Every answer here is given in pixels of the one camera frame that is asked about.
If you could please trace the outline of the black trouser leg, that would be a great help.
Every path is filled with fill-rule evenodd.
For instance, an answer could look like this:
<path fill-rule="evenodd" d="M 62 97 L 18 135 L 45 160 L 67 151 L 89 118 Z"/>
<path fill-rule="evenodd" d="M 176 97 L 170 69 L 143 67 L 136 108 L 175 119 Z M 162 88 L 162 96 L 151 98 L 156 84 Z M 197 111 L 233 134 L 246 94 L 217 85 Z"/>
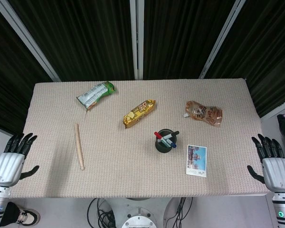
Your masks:
<path fill-rule="evenodd" d="M 19 207 L 15 203 L 9 202 L 7 204 L 6 210 L 0 222 L 0 227 L 16 223 L 19 218 L 19 215 L 20 215 Z"/>

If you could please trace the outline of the black pleated curtain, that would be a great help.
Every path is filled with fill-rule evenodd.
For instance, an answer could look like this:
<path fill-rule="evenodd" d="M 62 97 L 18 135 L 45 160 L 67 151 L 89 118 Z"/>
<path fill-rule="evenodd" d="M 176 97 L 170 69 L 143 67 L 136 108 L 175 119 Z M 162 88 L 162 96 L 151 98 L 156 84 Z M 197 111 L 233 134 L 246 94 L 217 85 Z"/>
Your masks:
<path fill-rule="evenodd" d="M 133 80 L 129 0 L 7 0 L 63 82 Z M 140 0 L 143 78 L 196 79 L 235 0 Z M 259 116 L 285 102 L 285 0 L 246 0 L 206 78 L 243 78 Z M 0 13 L 0 129 L 20 133 L 51 78 Z"/>

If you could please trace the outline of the black cap marker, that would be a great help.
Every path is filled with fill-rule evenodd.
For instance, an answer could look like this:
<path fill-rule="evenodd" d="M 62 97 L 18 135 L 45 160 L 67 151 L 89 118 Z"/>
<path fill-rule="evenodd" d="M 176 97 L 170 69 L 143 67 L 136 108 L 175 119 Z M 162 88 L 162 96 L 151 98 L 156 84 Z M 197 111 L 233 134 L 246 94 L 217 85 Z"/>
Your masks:
<path fill-rule="evenodd" d="M 171 139 L 173 137 L 175 137 L 176 135 L 179 134 L 179 131 L 171 131 L 169 129 L 162 129 L 161 131 L 159 131 L 159 134 L 164 138 L 164 139 Z"/>

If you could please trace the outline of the brown spouted drink pouch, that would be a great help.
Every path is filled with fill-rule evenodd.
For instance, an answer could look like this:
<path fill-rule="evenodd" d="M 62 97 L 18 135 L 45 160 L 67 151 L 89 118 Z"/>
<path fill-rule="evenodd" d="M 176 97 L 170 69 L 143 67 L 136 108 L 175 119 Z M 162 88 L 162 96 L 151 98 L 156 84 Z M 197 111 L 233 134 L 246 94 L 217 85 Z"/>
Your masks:
<path fill-rule="evenodd" d="M 188 101 L 185 106 L 184 118 L 190 117 L 196 121 L 203 121 L 211 126 L 220 127 L 223 110 L 216 106 L 204 106 L 195 101 Z"/>

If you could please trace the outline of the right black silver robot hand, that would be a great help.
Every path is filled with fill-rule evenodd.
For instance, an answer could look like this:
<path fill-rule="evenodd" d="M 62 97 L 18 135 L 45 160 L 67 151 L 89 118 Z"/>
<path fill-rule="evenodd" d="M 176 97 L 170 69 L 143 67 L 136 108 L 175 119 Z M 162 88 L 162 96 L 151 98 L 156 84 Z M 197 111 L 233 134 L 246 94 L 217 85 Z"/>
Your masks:
<path fill-rule="evenodd" d="M 261 134 L 252 137 L 260 159 L 263 175 L 257 174 L 252 166 L 248 165 L 249 174 L 264 184 L 274 193 L 285 192 L 285 155 L 280 143 L 276 139 L 269 139 Z"/>

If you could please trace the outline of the yellow biscuit pack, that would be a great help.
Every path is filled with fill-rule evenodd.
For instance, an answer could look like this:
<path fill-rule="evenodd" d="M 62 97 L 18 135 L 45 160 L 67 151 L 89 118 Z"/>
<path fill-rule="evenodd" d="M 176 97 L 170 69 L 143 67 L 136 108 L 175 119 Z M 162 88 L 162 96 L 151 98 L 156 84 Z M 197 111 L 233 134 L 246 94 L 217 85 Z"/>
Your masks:
<path fill-rule="evenodd" d="M 123 124 L 125 128 L 127 129 L 137 124 L 142 118 L 147 116 L 155 108 L 155 105 L 155 100 L 147 99 L 132 109 L 123 118 Z"/>

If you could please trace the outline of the black mesh pen holder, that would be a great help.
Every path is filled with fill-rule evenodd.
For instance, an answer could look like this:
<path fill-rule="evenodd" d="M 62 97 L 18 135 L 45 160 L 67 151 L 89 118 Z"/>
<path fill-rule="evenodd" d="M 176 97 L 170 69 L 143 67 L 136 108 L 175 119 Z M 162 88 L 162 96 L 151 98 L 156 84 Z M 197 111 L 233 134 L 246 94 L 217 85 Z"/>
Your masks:
<path fill-rule="evenodd" d="M 173 131 L 170 129 L 162 129 L 158 131 L 158 133 L 161 136 L 166 136 L 166 135 L 173 133 Z M 169 140 L 172 141 L 176 145 L 176 142 L 177 142 L 176 135 L 172 135 L 172 137 L 170 137 Z M 161 153 L 168 153 L 169 151 L 173 149 L 173 146 L 167 147 L 164 143 L 161 142 L 161 140 L 157 136 L 156 136 L 156 141 L 155 141 L 155 147 Z"/>

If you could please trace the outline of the wooden stick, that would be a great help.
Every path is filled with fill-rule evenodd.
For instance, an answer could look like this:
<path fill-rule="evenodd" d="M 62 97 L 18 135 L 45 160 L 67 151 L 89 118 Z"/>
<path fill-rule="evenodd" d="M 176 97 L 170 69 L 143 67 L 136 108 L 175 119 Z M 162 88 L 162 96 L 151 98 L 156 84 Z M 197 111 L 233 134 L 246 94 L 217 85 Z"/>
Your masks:
<path fill-rule="evenodd" d="M 79 125 L 77 123 L 74 125 L 74 130 L 75 130 L 76 150 L 77 150 L 78 160 L 80 164 L 80 169 L 83 171 L 85 167 L 84 167 L 84 160 L 83 160 L 83 154 L 80 142 Z"/>

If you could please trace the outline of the red capped marker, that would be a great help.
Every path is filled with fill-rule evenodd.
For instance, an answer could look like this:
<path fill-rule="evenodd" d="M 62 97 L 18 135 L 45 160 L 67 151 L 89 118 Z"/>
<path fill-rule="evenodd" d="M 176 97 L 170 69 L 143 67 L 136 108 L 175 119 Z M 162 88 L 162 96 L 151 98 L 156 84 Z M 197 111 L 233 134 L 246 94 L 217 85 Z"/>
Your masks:
<path fill-rule="evenodd" d="M 154 135 L 157 137 L 158 143 L 166 143 L 165 139 L 158 132 L 154 132 Z"/>

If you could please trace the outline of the white frame post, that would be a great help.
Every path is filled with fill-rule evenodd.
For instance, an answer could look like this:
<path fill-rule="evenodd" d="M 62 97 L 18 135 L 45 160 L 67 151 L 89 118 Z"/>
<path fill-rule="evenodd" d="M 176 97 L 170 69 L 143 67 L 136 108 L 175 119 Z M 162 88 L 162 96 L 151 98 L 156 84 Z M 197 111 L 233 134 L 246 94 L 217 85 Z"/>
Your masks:
<path fill-rule="evenodd" d="M 225 20 L 225 23 L 216 39 L 216 42 L 214 43 L 214 46 L 205 62 L 205 65 L 199 75 L 199 79 L 204 79 L 205 75 L 207 74 L 210 66 L 212 65 L 215 57 L 218 54 L 218 51 L 220 50 L 222 44 L 224 43 L 228 33 L 230 32 L 235 20 L 237 19 L 241 9 L 245 5 L 247 0 L 235 0 L 234 4 Z"/>
<path fill-rule="evenodd" d="M 29 30 L 23 24 L 8 0 L 0 0 L 0 13 L 16 32 L 21 41 L 25 44 L 37 62 L 41 65 L 53 82 L 62 82 L 55 69 L 46 58 L 45 54 L 32 37 Z"/>
<path fill-rule="evenodd" d="M 145 0 L 129 0 L 134 79 L 143 80 Z"/>

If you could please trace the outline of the beige woven table cloth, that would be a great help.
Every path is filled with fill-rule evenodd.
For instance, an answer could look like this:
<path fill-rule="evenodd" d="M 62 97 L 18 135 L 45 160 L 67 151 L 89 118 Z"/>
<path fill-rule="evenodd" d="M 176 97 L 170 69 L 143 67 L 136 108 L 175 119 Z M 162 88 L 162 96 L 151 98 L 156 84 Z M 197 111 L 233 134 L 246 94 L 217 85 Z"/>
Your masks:
<path fill-rule="evenodd" d="M 87 111 L 77 96 L 94 82 L 38 83 L 24 133 L 37 139 L 23 170 L 39 165 L 12 188 L 14 198 L 192 197 L 264 195 L 247 166 L 262 172 L 251 138 L 261 133 L 244 79 L 114 81 L 116 92 Z M 123 117 L 147 99 L 155 108 L 125 128 Z M 188 101 L 223 110 L 220 127 L 184 118 Z M 80 169 L 74 125 L 85 169 Z M 179 131 L 176 148 L 161 153 L 154 132 Z M 207 147 L 207 176 L 186 174 L 187 146 Z"/>

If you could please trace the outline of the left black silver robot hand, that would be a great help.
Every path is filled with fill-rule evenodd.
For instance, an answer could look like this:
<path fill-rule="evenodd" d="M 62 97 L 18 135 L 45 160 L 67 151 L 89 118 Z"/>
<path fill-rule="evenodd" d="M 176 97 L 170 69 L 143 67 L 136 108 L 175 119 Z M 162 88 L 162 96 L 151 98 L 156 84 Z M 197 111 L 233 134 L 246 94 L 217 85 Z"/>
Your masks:
<path fill-rule="evenodd" d="M 30 177 L 39 170 L 39 166 L 36 165 L 30 171 L 22 171 L 30 148 L 36 139 L 37 136 L 32 133 L 27 135 L 21 133 L 13 135 L 8 140 L 0 155 L 0 187 L 15 186 L 19 180 Z"/>

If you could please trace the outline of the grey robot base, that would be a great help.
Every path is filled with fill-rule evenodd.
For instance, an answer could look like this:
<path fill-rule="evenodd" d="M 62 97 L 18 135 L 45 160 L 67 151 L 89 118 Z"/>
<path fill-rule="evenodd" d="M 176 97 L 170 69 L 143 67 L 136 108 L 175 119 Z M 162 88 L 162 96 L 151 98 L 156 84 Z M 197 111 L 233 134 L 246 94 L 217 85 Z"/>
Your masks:
<path fill-rule="evenodd" d="M 116 228 L 164 228 L 164 214 L 172 198 L 106 198 Z"/>

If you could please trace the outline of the blue capped marker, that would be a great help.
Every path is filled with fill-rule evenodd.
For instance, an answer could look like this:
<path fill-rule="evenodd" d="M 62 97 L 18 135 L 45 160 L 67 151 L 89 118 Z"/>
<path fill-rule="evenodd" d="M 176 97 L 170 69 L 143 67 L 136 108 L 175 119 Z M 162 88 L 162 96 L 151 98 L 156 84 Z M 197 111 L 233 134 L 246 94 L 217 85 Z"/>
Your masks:
<path fill-rule="evenodd" d="M 170 139 L 164 139 L 164 138 L 162 138 L 161 141 L 162 141 L 163 143 L 165 143 L 165 145 L 167 145 L 167 146 L 169 146 L 169 147 L 176 148 L 176 144 L 175 144 L 172 140 L 170 140 Z"/>

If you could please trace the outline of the building photo postcard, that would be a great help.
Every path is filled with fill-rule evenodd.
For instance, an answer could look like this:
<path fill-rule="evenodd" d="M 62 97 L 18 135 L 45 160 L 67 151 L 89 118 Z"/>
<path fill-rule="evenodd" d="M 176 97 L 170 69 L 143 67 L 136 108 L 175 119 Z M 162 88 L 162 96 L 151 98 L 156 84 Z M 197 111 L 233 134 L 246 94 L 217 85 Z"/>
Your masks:
<path fill-rule="evenodd" d="M 186 174 L 192 176 L 207 176 L 207 147 L 187 146 Z"/>

